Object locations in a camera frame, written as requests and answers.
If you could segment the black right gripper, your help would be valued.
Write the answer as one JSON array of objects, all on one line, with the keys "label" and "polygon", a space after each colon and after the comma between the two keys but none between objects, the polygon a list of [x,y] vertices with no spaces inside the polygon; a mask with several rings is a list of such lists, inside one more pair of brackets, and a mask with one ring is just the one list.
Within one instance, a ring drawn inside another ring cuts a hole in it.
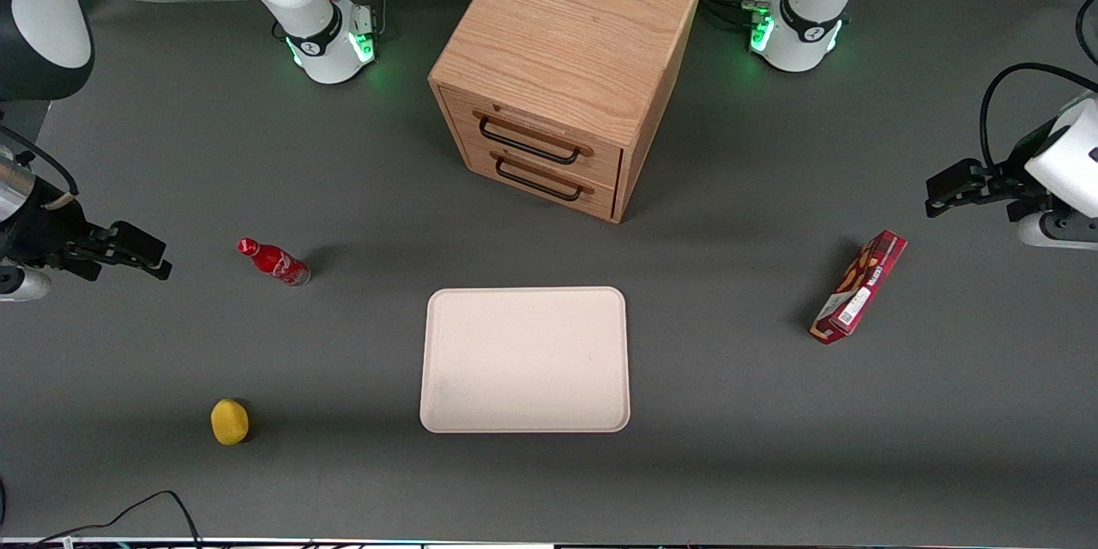
[{"label": "black right gripper", "polygon": [[97,226],[87,221],[79,202],[44,209],[59,197],[59,189],[35,189],[15,215],[5,220],[1,232],[3,259],[25,268],[70,272],[85,281],[98,280],[105,265],[125,265],[160,281],[169,278],[173,265],[163,260],[167,244],[127,221],[112,224],[107,240],[112,250],[96,253],[74,247],[89,238]]}]

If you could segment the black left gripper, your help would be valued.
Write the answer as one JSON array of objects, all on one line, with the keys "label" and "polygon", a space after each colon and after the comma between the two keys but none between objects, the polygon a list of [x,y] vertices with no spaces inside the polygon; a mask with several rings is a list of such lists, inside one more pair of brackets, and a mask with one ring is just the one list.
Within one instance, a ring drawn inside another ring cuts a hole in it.
[{"label": "black left gripper", "polygon": [[1007,214],[1012,223],[1032,214],[1052,213],[1060,219],[1069,215],[1071,206],[1026,170],[1026,163],[1051,145],[1055,122],[1051,117],[1039,124],[1016,143],[1007,158],[996,163],[991,158],[988,116],[981,115],[981,154],[986,169],[977,159],[966,158],[930,177],[926,181],[926,217],[937,219],[953,208],[1002,201],[1009,203]]}]

